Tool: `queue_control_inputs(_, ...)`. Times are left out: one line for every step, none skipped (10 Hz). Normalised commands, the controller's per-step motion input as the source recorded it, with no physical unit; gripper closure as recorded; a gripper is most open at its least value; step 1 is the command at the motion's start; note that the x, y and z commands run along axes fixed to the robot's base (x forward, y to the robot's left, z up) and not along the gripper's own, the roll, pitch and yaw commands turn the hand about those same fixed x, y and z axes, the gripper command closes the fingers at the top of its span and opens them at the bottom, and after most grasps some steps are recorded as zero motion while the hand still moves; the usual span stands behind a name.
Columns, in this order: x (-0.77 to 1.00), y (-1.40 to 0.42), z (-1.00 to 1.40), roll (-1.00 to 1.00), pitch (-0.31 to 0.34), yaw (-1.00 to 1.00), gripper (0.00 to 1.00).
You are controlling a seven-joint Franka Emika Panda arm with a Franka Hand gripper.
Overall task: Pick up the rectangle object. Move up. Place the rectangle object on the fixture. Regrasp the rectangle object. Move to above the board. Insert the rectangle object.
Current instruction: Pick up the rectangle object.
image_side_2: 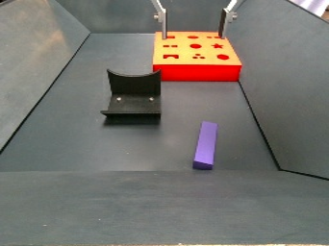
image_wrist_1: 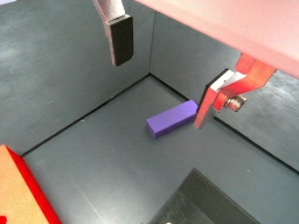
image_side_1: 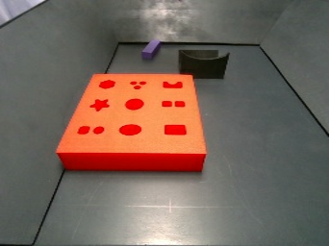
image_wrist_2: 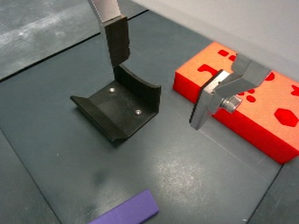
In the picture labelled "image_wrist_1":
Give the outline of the silver bolted gripper right finger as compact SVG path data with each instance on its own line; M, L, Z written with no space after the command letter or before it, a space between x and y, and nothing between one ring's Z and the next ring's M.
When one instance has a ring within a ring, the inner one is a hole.
M239 111L247 100L242 95L262 88L275 71L267 63L242 53L235 71L226 69L207 85L194 125L200 129L223 108Z

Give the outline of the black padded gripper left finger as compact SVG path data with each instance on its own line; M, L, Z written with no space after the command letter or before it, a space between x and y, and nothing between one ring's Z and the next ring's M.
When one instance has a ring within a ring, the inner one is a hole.
M109 43L112 64L119 67L134 56L134 18L122 0L92 0L101 17Z

